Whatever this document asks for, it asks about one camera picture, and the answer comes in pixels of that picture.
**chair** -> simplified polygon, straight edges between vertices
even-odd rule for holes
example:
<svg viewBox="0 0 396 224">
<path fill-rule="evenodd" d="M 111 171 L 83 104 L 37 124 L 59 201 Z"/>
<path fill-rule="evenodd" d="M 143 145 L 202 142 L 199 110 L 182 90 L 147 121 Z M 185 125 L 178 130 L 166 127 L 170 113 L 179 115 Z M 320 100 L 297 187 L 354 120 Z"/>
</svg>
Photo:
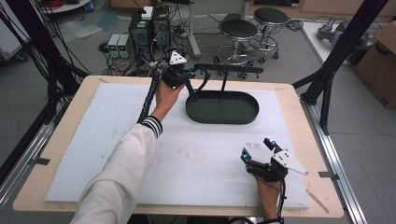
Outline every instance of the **chair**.
<svg viewBox="0 0 396 224">
<path fill-rule="evenodd" d="M 275 8 L 261 7 L 254 11 L 254 20 L 262 26 L 261 32 L 258 33 L 250 46 L 255 49 L 264 51 L 264 56 L 259 59 L 259 63 L 264 63 L 268 51 L 274 50 L 273 58 L 279 58 L 279 46 L 277 41 L 271 36 L 277 28 L 282 27 L 288 21 L 288 16 Z"/>
<path fill-rule="evenodd" d="M 221 33 L 233 40 L 232 45 L 225 45 L 219 48 L 214 57 L 215 63 L 253 66 L 253 61 L 246 50 L 239 47 L 241 42 L 252 39 L 257 34 L 257 27 L 248 21 L 228 20 L 221 24 Z"/>
</svg>

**white sleeve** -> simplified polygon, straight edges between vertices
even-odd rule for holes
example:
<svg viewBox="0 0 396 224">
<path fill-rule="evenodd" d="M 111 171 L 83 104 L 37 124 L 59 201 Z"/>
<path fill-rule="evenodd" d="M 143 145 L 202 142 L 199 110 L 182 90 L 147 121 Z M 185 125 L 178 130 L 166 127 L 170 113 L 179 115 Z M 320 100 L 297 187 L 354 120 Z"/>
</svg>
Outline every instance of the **white sleeve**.
<svg viewBox="0 0 396 224">
<path fill-rule="evenodd" d="M 162 130 L 157 119 L 148 117 L 121 138 L 103 171 L 82 192 L 71 223 L 127 223 Z"/>
</svg>

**white paper sheet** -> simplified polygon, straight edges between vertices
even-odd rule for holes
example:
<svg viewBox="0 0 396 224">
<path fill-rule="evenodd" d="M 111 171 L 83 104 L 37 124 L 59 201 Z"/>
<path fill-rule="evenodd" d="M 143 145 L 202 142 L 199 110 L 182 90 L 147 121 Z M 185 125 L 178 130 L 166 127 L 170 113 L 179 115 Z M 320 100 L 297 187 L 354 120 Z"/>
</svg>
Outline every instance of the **white paper sheet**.
<svg viewBox="0 0 396 224">
<path fill-rule="evenodd" d="M 104 83 L 98 88 L 74 138 L 64 153 L 46 200 L 77 202 L 99 173 L 112 149 L 139 117 L 149 86 Z M 292 153 L 287 128 L 274 91 L 240 90 L 260 105 L 247 125 L 201 124 L 185 112 L 187 90 L 163 121 L 163 134 L 142 182 L 139 203 L 257 206 L 257 186 L 240 156 L 269 162 L 273 152 L 262 142 L 277 141 Z M 289 171 L 285 208 L 307 208 L 303 180 Z"/>
</svg>

